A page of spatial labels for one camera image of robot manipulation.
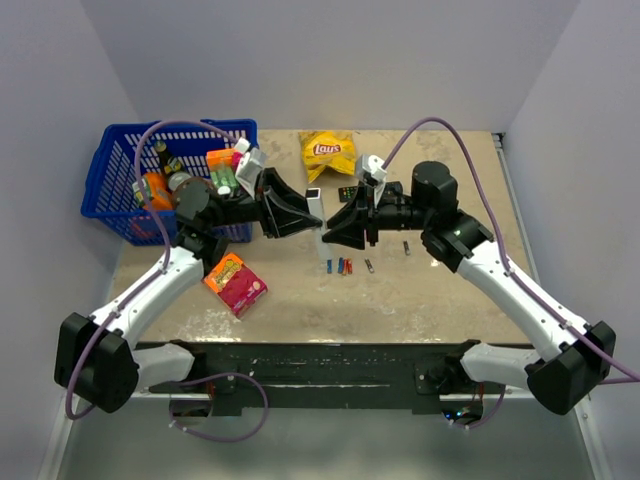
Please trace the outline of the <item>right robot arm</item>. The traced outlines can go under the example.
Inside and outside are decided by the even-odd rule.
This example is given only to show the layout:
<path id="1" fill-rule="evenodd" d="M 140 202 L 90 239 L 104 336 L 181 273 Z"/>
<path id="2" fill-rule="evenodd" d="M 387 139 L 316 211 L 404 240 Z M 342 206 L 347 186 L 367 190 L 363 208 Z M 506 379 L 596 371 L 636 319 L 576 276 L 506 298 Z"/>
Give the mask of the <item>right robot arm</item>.
<path id="1" fill-rule="evenodd" d="M 458 183 L 436 161 L 417 164 L 409 194 L 386 185 L 383 161 L 361 157 L 354 197 L 327 223 L 327 243 L 362 250 L 384 230 L 418 230 L 426 251 L 484 293 L 525 334 L 531 346 L 509 348 L 468 340 L 426 373 L 441 394 L 469 392 L 491 382 L 528 390 L 548 411 L 564 415 L 609 374 L 616 335 L 558 304 L 515 264 L 505 266 L 499 244 L 460 209 Z"/>

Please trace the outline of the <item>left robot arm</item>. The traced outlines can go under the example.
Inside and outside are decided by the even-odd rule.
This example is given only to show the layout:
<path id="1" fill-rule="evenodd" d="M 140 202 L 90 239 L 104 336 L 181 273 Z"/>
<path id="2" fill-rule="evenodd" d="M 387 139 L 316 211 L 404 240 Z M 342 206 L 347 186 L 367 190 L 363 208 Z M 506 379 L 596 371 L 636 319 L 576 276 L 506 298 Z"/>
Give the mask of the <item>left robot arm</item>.
<path id="1" fill-rule="evenodd" d="M 265 236 L 283 238 L 324 223 L 273 168 L 258 174 L 251 194 L 221 195 L 207 181 L 191 179 L 178 187 L 175 200 L 177 233 L 164 256 L 108 304 L 88 316 L 72 313 L 61 324 L 54 380 L 66 390 L 66 414 L 73 420 L 79 417 L 74 397 L 113 413 L 150 386 L 174 382 L 196 392 L 205 385 L 207 368 L 188 348 L 171 343 L 148 354 L 134 349 L 152 323 L 225 256 L 230 241 L 215 228 L 258 222 Z"/>

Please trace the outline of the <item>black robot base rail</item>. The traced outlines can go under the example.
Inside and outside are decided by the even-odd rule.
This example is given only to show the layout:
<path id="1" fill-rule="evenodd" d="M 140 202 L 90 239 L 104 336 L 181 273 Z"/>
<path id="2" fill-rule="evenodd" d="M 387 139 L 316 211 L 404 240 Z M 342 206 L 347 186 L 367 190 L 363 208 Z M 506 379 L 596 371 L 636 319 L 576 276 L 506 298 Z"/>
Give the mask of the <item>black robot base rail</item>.
<path id="1" fill-rule="evenodd" d="M 458 344 L 192 343 L 188 381 L 165 382 L 154 394 L 200 395 L 213 414 L 238 415 L 244 408 L 405 410 L 441 414 L 470 424 L 489 408 L 499 386 L 455 376 Z"/>

